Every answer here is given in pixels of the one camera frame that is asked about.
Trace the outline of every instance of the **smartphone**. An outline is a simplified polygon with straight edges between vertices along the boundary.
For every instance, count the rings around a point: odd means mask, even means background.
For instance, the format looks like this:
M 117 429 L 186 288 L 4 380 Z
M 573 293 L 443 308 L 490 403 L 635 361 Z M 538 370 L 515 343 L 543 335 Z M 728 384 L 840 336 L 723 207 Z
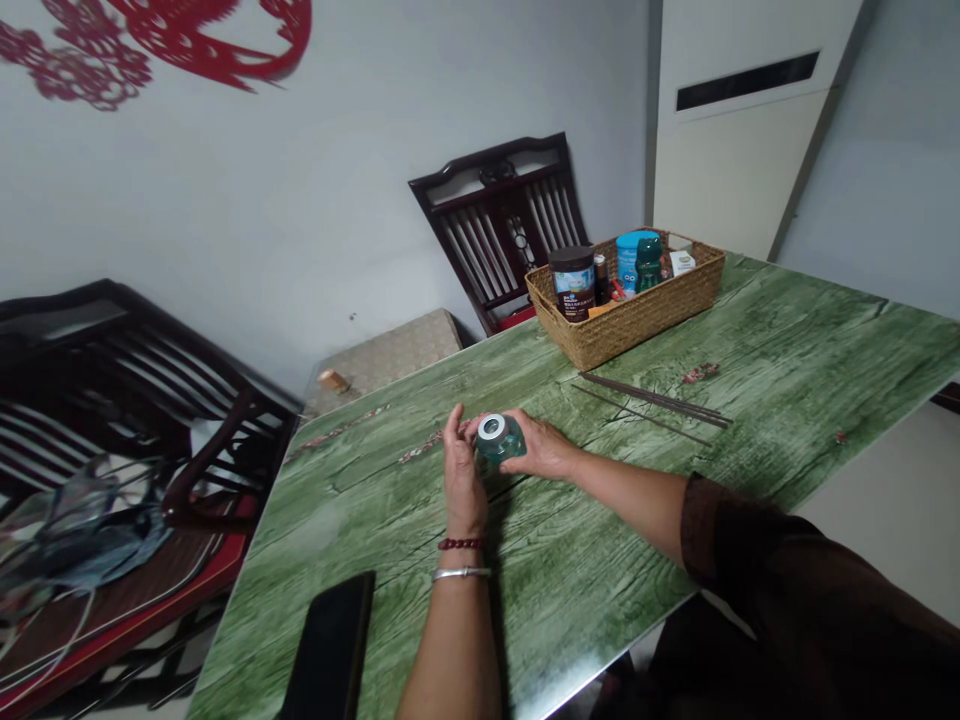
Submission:
M 307 610 L 279 720 L 354 720 L 376 575 L 317 595 Z

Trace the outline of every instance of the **brown jar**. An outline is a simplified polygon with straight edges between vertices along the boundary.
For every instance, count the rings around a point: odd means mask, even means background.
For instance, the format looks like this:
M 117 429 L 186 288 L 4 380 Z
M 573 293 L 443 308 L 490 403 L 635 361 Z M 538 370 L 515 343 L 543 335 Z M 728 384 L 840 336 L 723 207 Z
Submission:
M 568 322 L 583 322 L 596 305 L 593 248 L 560 248 L 550 253 L 550 269 L 557 289 L 557 307 Z

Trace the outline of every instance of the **tabletop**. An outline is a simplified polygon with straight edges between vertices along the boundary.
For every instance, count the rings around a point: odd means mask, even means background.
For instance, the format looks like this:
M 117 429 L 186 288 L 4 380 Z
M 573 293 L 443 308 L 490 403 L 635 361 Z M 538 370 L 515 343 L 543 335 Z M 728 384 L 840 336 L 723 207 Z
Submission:
M 719 363 L 720 372 L 682 382 L 704 362 Z M 714 308 L 595 371 L 735 419 L 721 430 L 648 409 L 712 447 L 574 390 L 585 381 L 535 320 L 485 340 L 300 430 L 190 717 L 272 720 L 310 600 L 371 569 L 376 592 L 359 717 L 394 716 L 444 528 L 443 449 L 431 441 L 457 401 L 466 417 L 522 406 L 592 452 L 698 471 L 789 510 L 958 370 L 957 323 L 733 254 Z M 514 717 L 538 720 L 694 586 L 575 488 L 489 468 L 483 474 L 508 700 Z

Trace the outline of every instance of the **jar lid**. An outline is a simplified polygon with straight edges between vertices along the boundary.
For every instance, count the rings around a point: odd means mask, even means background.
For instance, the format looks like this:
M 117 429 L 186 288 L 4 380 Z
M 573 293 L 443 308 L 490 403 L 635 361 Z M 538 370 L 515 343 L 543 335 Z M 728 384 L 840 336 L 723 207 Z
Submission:
M 487 415 L 480 421 L 477 434 L 481 440 L 500 440 L 509 432 L 507 420 L 499 413 Z
M 652 233 L 652 238 L 641 238 L 637 245 L 637 264 L 649 264 L 660 262 L 663 255 L 663 243 L 660 242 L 660 236 Z
M 632 233 L 626 233 L 617 238 L 617 247 L 625 250 L 633 250 L 641 240 L 660 239 L 660 235 L 653 230 L 636 230 Z
M 593 267 L 593 247 L 574 245 L 554 250 L 549 255 L 550 267 L 557 272 L 575 272 Z

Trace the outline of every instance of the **floor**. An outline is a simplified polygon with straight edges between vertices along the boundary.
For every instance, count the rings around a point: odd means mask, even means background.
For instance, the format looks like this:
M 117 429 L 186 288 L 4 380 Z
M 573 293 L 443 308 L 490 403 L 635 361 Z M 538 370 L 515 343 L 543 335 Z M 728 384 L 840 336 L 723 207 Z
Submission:
M 960 625 L 958 438 L 960 415 L 926 403 L 841 470 L 799 511 L 955 625 Z M 649 662 L 660 630 L 655 628 L 631 649 L 635 665 Z M 598 685 L 584 688 L 554 718 L 586 718 Z M 189 700 L 178 700 L 154 713 L 128 708 L 91 717 L 180 720 L 188 707 Z

